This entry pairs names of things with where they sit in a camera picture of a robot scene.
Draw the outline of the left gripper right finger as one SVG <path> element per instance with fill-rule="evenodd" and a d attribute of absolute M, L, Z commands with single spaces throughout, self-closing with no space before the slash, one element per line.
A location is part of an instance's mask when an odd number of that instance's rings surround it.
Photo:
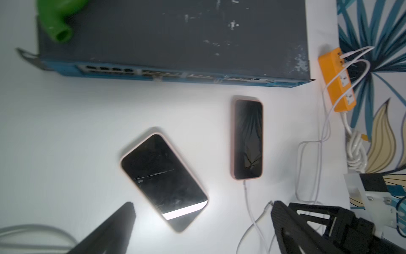
<path fill-rule="evenodd" d="M 281 201 L 274 202 L 271 219 L 282 254 L 300 254 L 302 251 L 306 254 L 342 253 Z"/>

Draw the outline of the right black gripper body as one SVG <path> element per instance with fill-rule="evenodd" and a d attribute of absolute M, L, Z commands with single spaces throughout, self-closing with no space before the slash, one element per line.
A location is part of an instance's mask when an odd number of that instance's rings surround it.
<path fill-rule="evenodd" d="M 405 249 L 374 235 L 374 223 L 338 207 L 323 206 L 329 216 L 322 237 L 346 254 L 404 254 Z"/>

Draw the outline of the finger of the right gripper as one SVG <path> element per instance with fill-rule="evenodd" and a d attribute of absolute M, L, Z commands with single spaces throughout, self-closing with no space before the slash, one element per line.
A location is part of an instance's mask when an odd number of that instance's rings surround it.
<path fill-rule="evenodd" d="M 291 208 L 293 211 L 295 211 L 306 222 L 313 222 L 329 228 L 333 225 L 333 222 L 335 221 L 336 217 L 335 206 L 290 203 L 288 207 Z M 315 214 L 328 215 L 329 218 L 325 219 L 317 217 L 315 216 Z"/>

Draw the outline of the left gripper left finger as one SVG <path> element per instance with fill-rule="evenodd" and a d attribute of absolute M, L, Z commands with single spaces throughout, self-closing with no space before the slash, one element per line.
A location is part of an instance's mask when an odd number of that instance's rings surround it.
<path fill-rule="evenodd" d="M 136 213 L 133 203 L 126 202 L 69 253 L 125 254 L 135 219 Z"/>

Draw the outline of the phone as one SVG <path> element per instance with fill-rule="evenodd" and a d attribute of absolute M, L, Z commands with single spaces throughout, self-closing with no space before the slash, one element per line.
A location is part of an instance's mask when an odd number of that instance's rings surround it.
<path fill-rule="evenodd" d="M 202 213 L 209 197 L 169 137 L 152 127 L 123 152 L 120 166 L 177 233 Z"/>
<path fill-rule="evenodd" d="M 234 96 L 231 113 L 231 175 L 235 180 L 263 174 L 263 104 L 255 97 Z"/>

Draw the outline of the orange power strip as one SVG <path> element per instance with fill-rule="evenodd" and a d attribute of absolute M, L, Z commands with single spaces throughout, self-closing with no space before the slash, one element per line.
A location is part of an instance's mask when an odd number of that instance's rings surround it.
<path fill-rule="evenodd" d="M 318 58 L 320 69 L 327 87 L 327 91 L 332 105 L 350 89 L 352 83 L 348 71 L 343 71 L 339 76 L 339 72 L 344 69 L 345 60 L 341 59 L 342 50 L 336 48 Z M 356 100 L 353 90 L 350 90 L 335 106 L 335 112 L 348 112 L 356 105 Z"/>

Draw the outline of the green plastic pipe fitting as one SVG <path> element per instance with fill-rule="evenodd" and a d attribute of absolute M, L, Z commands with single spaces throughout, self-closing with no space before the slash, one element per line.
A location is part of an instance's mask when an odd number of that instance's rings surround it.
<path fill-rule="evenodd" d="M 65 43 L 73 36 L 73 29 L 65 19 L 80 12 L 89 0 L 38 0 L 38 17 L 49 38 L 57 43 Z"/>

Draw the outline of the dark grey network switch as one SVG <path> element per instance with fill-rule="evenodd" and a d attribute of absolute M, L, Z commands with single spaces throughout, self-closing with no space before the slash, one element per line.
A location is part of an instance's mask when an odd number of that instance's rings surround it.
<path fill-rule="evenodd" d="M 33 66 L 73 77 L 264 87 L 311 82 L 304 1 L 89 1 L 65 43 L 36 17 Z"/>

